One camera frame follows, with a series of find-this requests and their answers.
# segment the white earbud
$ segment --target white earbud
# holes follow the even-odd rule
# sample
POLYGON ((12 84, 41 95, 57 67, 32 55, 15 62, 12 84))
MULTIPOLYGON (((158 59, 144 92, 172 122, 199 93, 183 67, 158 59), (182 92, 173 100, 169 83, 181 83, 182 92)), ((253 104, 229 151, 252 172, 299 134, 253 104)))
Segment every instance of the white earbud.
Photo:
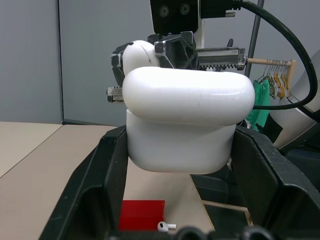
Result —
POLYGON ((167 233, 169 229, 176 229, 177 224, 167 224, 164 221, 158 223, 158 231, 167 233))

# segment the wooden table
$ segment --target wooden table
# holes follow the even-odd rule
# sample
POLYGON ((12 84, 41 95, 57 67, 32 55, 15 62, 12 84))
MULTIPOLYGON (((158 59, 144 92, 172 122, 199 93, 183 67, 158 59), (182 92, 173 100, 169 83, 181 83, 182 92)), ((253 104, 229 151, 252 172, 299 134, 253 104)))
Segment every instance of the wooden table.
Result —
POLYGON ((61 126, 0 121, 0 178, 61 126))
MULTIPOLYGON (((13 127, 12 134, 9 132, 7 136, 33 136, 25 129, 31 126, 28 123, 15 125, 17 128, 13 127)), ((47 137, 43 134, 38 146, 34 143, 28 150, 22 148, 24 151, 21 152, 19 145, 28 141, 27 137, 23 141, 6 141, 0 136, 2 149, 12 149, 12 145, 16 145, 15 153, 12 153, 15 157, 7 151, 7 159, 12 161, 5 162, 6 168, 14 167, 0 178, 1 239, 38 239, 72 172, 105 132, 113 128, 53 126, 48 124, 45 129, 40 124, 39 128, 44 127, 43 133, 52 131, 53 134, 47 137)), ((195 226, 206 233, 214 229, 189 174, 148 172, 129 161, 124 199, 165 200, 164 217, 168 223, 177 224, 178 228, 195 226)))

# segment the gray wall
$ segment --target gray wall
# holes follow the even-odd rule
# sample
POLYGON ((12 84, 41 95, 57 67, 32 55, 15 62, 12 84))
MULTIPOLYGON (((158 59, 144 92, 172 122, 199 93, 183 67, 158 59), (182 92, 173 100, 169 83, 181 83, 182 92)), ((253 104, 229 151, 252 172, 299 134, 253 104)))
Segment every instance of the gray wall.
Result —
MULTIPOLYGON (((311 57, 320 49, 320 21, 318 0, 265 0, 264 8, 282 21, 301 41, 311 57)), ((304 72, 304 66, 288 41, 264 20, 261 20, 256 42, 255 58, 297 61, 292 86, 304 72)), ((259 78, 265 67, 252 65, 250 79, 259 78)))
MULTIPOLYGON (((224 47, 234 38, 234 46, 249 47, 254 17, 239 11, 235 18, 208 19, 205 46, 224 47)), ((107 88, 117 85, 111 53, 153 33, 150 1, 61 0, 60 22, 65 120, 124 125, 125 106, 107 102, 107 88)))
POLYGON ((0 0, 0 121, 60 123, 57 0, 0 0))

